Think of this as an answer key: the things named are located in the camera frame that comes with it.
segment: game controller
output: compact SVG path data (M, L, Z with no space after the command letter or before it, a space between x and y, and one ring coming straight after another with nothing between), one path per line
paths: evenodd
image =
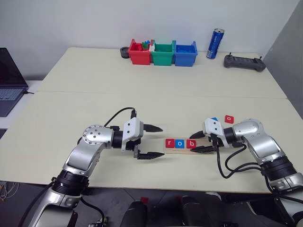
M261 60L262 57L258 58L241 58L234 57L229 53L224 57L224 67L226 68L242 68L242 69L251 69L256 70L258 72L262 72L266 65Z

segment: energy drink can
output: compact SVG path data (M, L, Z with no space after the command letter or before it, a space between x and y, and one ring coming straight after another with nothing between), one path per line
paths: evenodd
M214 30L213 37L210 41L209 48L208 48L208 51L207 51L207 54L206 54L207 58L214 59L216 57L220 42L223 38L223 35L224 35L224 30L223 29L216 28Z

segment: table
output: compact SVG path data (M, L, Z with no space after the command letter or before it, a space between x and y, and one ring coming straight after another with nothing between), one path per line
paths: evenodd
M37 87L41 84L40 80L27 80L28 92L36 92ZM0 117L0 129L8 129L14 122L20 111L27 105L33 94L23 95L7 117Z
M144 134L144 152L163 151L163 138L188 137L201 130L207 117L223 121L229 114L235 123L254 117L263 122L265 131L275 138L297 171L303 172L303 153L298 152L301 144L296 142L302 140L303 121L287 99L36 92L0 140L0 150L7 151L1 152L0 178L48 183L60 172L83 130L91 124L104 124L125 106L136 107L143 122L163 129ZM121 113L110 125L122 125L129 116L129 112ZM222 160L234 151L221 149ZM254 159L247 150L235 157L231 166L250 161ZM131 151L121 153L118 149L101 153L90 186L268 192L263 176L256 171L223 179L215 154L166 154L154 160L136 160Z
M38 91L110 94L286 98L265 69L261 73L227 69L218 53L213 60L199 52L193 67L133 65L119 50L69 48ZM258 57L253 53L234 56Z

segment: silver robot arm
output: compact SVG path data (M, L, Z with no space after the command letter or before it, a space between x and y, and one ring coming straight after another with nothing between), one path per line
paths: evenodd
M204 122L204 128L207 136L216 135L227 148L233 142L246 142L261 167L262 175L269 180L272 192L303 199L303 175L295 170L278 143L264 132L260 121L247 119L223 129L220 122L208 118ZM301 203L283 198L281 202L290 217L303 210Z
M133 117L124 124L124 130L106 128L101 125L91 125L84 130L78 145L72 150L63 165L61 173L51 188L47 190L29 227L67 227L73 222L75 208L84 189L88 187L101 151L109 148L121 148L122 151L133 150L137 159L153 159L162 153L148 152L140 154L138 144L143 136L144 124ZM148 129L161 131L152 125Z

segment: gray wall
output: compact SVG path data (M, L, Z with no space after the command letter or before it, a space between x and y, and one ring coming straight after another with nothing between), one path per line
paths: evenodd
M0 0L0 46L27 79L46 75L68 47L120 48L176 39L208 48L225 29L220 51L264 56L299 0Z
M264 62L303 118L303 0L298 3Z

